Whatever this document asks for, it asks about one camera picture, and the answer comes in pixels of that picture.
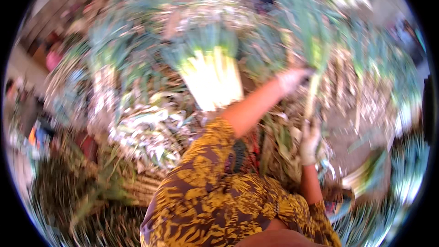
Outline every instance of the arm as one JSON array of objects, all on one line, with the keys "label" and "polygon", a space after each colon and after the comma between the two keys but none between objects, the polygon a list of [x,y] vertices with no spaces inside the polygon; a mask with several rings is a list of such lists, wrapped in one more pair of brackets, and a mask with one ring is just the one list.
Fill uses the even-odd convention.
[{"label": "arm", "polygon": [[300,143],[300,161],[302,163],[300,190],[308,205],[316,204],[323,200],[317,170],[314,167],[316,163],[316,149],[320,138],[320,120],[315,118],[311,129],[309,121],[305,120]]},{"label": "arm", "polygon": [[283,97],[277,78],[250,94],[245,100],[229,106],[221,117],[227,120],[235,130],[238,139],[244,135],[261,117],[276,105]]},{"label": "arm", "polygon": [[302,178],[300,180],[300,191],[308,205],[316,204],[323,200],[320,190],[317,170],[313,165],[302,166]]},{"label": "arm", "polygon": [[221,117],[227,120],[235,131],[235,137],[242,137],[282,97],[296,90],[299,83],[313,70],[291,69],[254,91],[245,100],[228,107]]}]

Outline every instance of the yellow and brown dress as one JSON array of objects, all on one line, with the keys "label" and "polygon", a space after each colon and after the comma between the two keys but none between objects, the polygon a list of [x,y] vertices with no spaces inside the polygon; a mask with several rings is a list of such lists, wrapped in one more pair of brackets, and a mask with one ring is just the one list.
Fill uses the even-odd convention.
[{"label": "yellow and brown dress", "polygon": [[148,208],[142,247],[233,246],[265,230],[275,217],[315,243],[341,246],[323,201],[308,206],[266,176],[224,175],[233,135],[230,124],[216,118],[192,143]]}]

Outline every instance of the green leaves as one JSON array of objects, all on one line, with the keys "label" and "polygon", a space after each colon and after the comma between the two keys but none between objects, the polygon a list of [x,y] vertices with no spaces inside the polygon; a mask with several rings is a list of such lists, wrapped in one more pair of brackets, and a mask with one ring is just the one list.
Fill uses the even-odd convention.
[{"label": "green leaves", "polygon": [[247,73],[257,82],[264,82],[286,67],[286,52],[280,32],[266,24],[242,40]]}]

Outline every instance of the white glove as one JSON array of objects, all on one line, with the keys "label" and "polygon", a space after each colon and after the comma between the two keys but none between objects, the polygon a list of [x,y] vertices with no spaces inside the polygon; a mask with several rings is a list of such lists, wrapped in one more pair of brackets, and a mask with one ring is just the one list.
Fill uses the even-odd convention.
[{"label": "white glove", "polygon": [[300,141],[300,162],[303,166],[316,163],[316,149],[320,142],[320,119],[314,118],[310,126],[309,120],[304,120],[302,125],[302,140]]},{"label": "white glove", "polygon": [[305,79],[314,74],[314,71],[311,68],[293,68],[276,74],[283,95],[286,96],[295,91]]}]

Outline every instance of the woman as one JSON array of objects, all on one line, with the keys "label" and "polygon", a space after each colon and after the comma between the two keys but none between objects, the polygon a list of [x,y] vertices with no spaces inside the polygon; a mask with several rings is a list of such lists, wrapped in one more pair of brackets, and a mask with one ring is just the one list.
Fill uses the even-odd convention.
[{"label": "woman", "polygon": [[314,167],[317,119],[312,125],[305,121],[302,129],[302,195],[288,193],[266,176],[224,176],[235,140],[311,73],[279,74],[206,125],[155,193],[140,228],[142,246],[341,246],[324,215]]}]

